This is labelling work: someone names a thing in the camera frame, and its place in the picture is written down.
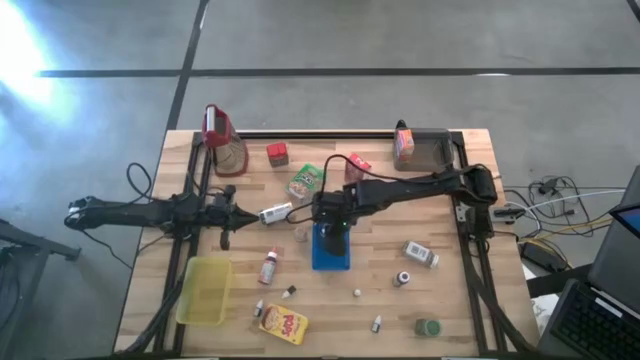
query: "blue box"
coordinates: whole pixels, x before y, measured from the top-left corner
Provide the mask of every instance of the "blue box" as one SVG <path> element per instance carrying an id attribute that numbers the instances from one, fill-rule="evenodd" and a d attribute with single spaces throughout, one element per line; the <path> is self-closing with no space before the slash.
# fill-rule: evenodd
<path id="1" fill-rule="evenodd" d="M 344 256 L 335 256 L 324 249 L 325 238 L 321 232 L 320 224 L 313 224 L 311 245 L 311 268 L 316 271 L 347 271 L 351 269 L 351 245 L 349 244 L 349 232 L 344 233 L 347 246 Z"/>

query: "red cube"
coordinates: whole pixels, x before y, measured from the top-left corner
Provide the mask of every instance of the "red cube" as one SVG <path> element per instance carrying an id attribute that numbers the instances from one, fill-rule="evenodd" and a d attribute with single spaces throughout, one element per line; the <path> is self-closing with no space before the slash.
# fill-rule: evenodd
<path id="1" fill-rule="evenodd" d="M 289 154 L 287 154 L 287 145 L 285 143 L 267 145 L 267 156 L 271 167 L 289 164 Z"/>
<path id="2" fill-rule="evenodd" d="M 364 178 L 364 173 L 360 169 L 370 170 L 371 165 L 369 165 L 366 161 L 362 160 L 360 156 L 356 153 L 352 153 L 349 156 L 349 160 L 353 161 L 358 167 L 351 165 L 347 162 L 347 165 L 344 168 L 344 182 L 352 183 L 356 181 L 360 181 Z"/>

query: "concrete floor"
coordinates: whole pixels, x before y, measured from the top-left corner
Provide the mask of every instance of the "concrete floor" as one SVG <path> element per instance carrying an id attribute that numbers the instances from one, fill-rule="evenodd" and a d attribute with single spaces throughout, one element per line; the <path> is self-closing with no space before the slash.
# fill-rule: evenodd
<path id="1" fill-rule="evenodd" d="M 83 248 L 76 263 L 51 258 L 16 358 L 108 354 L 130 273 L 62 218 L 85 195 L 131 199 L 129 162 L 155 171 L 179 79 L 20 70 L 181 69 L 199 1 L 0 4 L 13 35 L 0 31 L 12 50 L 0 56 L 0 218 Z M 212 0 L 193 68 L 638 65 L 640 23 L 624 0 Z M 640 163 L 639 93 L 637 75 L 192 78 L 177 128 L 199 128 L 211 102 L 241 129 L 486 127 L 505 184 L 569 175 L 591 192 L 626 186 Z M 600 214 L 619 199 L 585 203 Z M 93 232 L 129 263 L 139 233 Z M 555 239 L 585 264 L 603 235 Z"/>

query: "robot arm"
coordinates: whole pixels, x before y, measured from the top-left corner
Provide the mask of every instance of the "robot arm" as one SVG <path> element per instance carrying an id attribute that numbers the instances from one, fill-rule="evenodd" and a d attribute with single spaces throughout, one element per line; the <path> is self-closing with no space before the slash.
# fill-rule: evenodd
<path id="1" fill-rule="evenodd" d="M 228 185 L 215 194 L 213 203 L 200 207 L 194 193 L 173 195 L 169 200 L 148 204 L 111 202 L 88 196 L 69 204 L 64 224 L 74 230 L 95 229 L 102 225 L 157 227 L 165 233 L 188 236 L 191 227 L 215 226 L 223 229 L 220 246 L 229 249 L 229 231 L 236 231 L 258 220 L 233 203 L 235 187 Z"/>
<path id="2" fill-rule="evenodd" d="M 472 233 L 492 236 L 489 206 L 497 201 L 491 171 L 483 165 L 450 170 L 391 182 L 363 180 L 343 186 L 342 191 L 316 193 L 313 221 L 323 224 L 326 250 L 336 256 L 346 252 L 344 233 L 362 216 L 373 215 L 393 203 L 437 195 L 451 195 L 468 205 L 474 217 Z"/>

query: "laptop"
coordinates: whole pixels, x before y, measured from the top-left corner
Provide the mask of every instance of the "laptop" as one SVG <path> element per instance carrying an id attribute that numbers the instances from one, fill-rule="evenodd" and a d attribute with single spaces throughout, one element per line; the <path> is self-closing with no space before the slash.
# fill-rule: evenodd
<path id="1" fill-rule="evenodd" d="M 538 349 L 584 359 L 640 359 L 640 166 L 587 276 L 565 285 Z"/>

